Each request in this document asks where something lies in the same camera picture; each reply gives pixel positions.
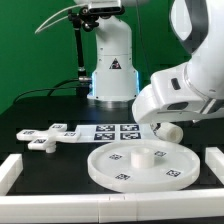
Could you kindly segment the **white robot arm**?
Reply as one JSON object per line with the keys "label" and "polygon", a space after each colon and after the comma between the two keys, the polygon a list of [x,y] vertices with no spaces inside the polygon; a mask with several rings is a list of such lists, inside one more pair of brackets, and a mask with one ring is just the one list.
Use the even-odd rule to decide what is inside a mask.
{"label": "white robot arm", "polygon": [[139,124],[224,117],[224,0],[174,0],[170,23],[191,55],[157,71],[141,89],[132,65],[132,31],[116,15],[149,0],[74,0],[83,26],[96,26],[97,66],[88,99],[107,107],[132,103]]}

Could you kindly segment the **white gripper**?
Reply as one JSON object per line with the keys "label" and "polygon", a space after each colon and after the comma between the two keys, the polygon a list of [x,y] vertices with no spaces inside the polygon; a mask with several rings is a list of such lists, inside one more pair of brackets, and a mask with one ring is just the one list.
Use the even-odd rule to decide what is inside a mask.
{"label": "white gripper", "polygon": [[136,123],[150,124],[155,135],[163,122],[224,118],[224,108],[201,114],[204,104],[205,101],[188,87],[174,90],[172,87],[156,89],[148,85],[135,99],[132,114]]}

